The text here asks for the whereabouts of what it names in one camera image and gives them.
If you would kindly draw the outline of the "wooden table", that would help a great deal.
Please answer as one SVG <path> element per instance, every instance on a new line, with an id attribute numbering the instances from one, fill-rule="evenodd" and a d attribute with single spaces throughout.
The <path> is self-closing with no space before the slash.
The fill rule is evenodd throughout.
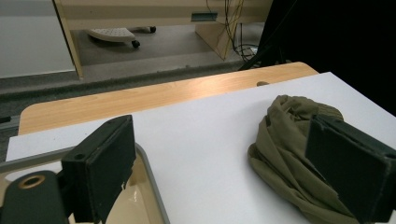
<path id="1" fill-rule="evenodd" d="M 259 82 L 273 84 L 313 76 L 317 72 L 306 63 L 285 63 L 34 104 L 21 112 L 19 134 L 240 91 Z"/>

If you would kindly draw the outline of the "white cabinet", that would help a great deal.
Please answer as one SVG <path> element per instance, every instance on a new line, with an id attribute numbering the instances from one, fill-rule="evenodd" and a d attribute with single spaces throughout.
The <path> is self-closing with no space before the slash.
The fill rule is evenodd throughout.
<path id="1" fill-rule="evenodd" d="M 0 78 L 74 70 L 52 0 L 0 0 Z"/>

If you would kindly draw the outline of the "olive green cloth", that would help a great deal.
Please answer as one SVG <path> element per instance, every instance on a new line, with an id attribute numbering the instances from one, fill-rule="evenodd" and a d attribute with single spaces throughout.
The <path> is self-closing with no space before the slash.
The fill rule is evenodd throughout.
<path id="1" fill-rule="evenodd" d="M 304 155 L 310 120 L 315 115 L 343 118 L 333 106 L 303 96 L 277 96 L 247 150 L 248 162 L 311 224 L 359 224 Z"/>

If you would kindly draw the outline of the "white chair base with casters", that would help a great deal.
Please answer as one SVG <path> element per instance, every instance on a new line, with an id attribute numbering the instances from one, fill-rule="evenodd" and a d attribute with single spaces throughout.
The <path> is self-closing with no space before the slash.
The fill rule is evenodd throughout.
<path id="1" fill-rule="evenodd" d="M 89 29 L 86 33 L 95 40 L 101 40 L 112 43 L 131 43 L 135 49 L 140 47 L 140 42 L 136 39 L 134 32 L 154 34 L 157 28 L 155 26 L 144 26 L 134 28 L 104 28 Z"/>

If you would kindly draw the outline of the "light wooden desk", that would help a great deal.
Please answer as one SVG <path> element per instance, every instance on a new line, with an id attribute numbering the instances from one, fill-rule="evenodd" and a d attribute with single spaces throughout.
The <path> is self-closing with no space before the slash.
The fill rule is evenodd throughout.
<path id="1" fill-rule="evenodd" d="M 69 52 L 80 77 L 75 32 L 91 28 L 120 28 L 193 24 L 195 32 L 221 59 L 231 51 L 240 23 L 266 21 L 273 0 L 52 0 Z M 217 12 L 216 21 L 191 21 L 192 12 Z"/>

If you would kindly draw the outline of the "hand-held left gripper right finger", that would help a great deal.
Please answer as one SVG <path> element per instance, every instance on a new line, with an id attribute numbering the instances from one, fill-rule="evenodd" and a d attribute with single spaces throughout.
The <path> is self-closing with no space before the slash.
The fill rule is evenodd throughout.
<path id="1" fill-rule="evenodd" d="M 305 156 L 362 224 L 396 210 L 396 150 L 340 119 L 311 119 Z"/>

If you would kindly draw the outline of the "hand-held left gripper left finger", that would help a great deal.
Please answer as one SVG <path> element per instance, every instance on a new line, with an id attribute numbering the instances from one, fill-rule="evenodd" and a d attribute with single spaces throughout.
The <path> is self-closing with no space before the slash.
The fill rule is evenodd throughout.
<path id="1" fill-rule="evenodd" d="M 135 158 L 133 118 L 126 115 L 103 123 L 61 159 L 76 222 L 106 221 Z"/>

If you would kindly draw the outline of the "white table board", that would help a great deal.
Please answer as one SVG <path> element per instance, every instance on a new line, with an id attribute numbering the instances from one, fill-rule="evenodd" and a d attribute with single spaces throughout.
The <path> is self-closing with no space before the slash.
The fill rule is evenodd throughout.
<path id="1" fill-rule="evenodd" d="M 248 162 L 259 123 L 279 95 L 333 106 L 342 113 L 340 120 L 396 150 L 396 117 L 324 73 L 26 134 L 12 141 L 7 161 L 72 150 L 106 121 L 130 115 L 134 145 L 146 152 L 170 224 L 311 224 Z M 4 196 L 5 223 L 90 223 L 74 219 L 72 185 L 64 179 L 61 160 L 12 177 Z"/>

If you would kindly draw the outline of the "beige bin with grey rim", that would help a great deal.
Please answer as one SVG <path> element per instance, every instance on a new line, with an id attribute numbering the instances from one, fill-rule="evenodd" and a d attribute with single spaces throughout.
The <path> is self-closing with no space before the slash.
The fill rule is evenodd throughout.
<path id="1" fill-rule="evenodd" d="M 31 157 L 0 163 L 0 206 L 5 191 L 13 181 L 12 175 L 20 176 L 44 170 L 44 165 L 58 165 L 71 147 Z M 120 193 L 106 220 L 106 224 L 170 224 L 162 197 L 151 171 L 146 152 L 135 145 L 136 159 L 133 172 Z"/>

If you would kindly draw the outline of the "grey socket box under desk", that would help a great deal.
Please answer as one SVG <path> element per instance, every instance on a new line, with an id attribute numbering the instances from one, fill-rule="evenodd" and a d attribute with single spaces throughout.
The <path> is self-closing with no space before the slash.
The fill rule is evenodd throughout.
<path id="1" fill-rule="evenodd" d="M 192 12 L 191 21 L 216 21 L 217 12 Z"/>

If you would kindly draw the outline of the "black curtain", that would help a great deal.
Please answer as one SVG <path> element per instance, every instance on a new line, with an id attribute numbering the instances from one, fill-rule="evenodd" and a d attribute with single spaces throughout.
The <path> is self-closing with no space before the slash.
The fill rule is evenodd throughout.
<path id="1" fill-rule="evenodd" d="M 336 74 L 396 116 L 396 0 L 273 0 L 242 68 L 287 60 Z"/>

